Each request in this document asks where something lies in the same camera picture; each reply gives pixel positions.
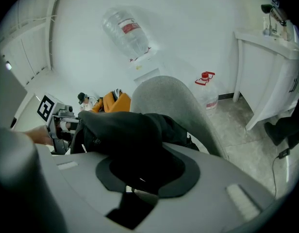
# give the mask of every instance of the chair backrest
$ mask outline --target chair backrest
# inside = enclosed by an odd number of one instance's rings
[[[167,115],[196,137],[210,154],[228,160],[205,109],[180,80],[157,76],[143,82],[133,93],[130,111]]]

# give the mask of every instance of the white table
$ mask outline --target white table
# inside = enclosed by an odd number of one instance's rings
[[[299,47],[294,42],[264,36],[261,31],[234,32],[239,46],[237,83],[233,101],[244,96],[254,116],[263,119],[293,109],[299,99]]]

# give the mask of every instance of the tiled floor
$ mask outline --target tiled floor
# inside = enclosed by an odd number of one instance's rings
[[[232,99],[220,100],[216,110],[209,114],[230,161],[274,194],[272,162],[281,151],[287,148],[287,143],[284,141],[276,147],[264,130],[266,121],[275,124],[278,117],[260,121],[250,131],[246,131],[245,125],[252,116],[253,112],[244,98],[240,98],[237,103]],[[193,138],[193,142],[197,144],[200,151],[207,152],[197,139]],[[279,198],[293,188],[299,177],[299,144],[291,150],[288,157],[275,160],[274,172],[277,185],[276,197]]]

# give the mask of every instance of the black shoe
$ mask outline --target black shoe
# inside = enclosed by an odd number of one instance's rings
[[[272,140],[273,144],[275,144],[276,146],[278,146],[284,140],[284,138],[278,136],[276,127],[272,125],[270,122],[265,123],[264,128],[267,135]]]
[[[294,148],[299,143],[299,132],[289,136],[287,138],[287,143],[290,149]]]

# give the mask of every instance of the large plastic water jug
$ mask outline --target large plastic water jug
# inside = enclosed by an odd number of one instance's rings
[[[218,91],[213,81],[214,75],[214,72],[203,72],[201,78],[194,84],[194,96],[208,111],[216,109],[218,102]]]
[[[149,41],[134,17],[120,7],[109,9],[102,27],[115,45],[130,60],[135,60],[149,50]]]

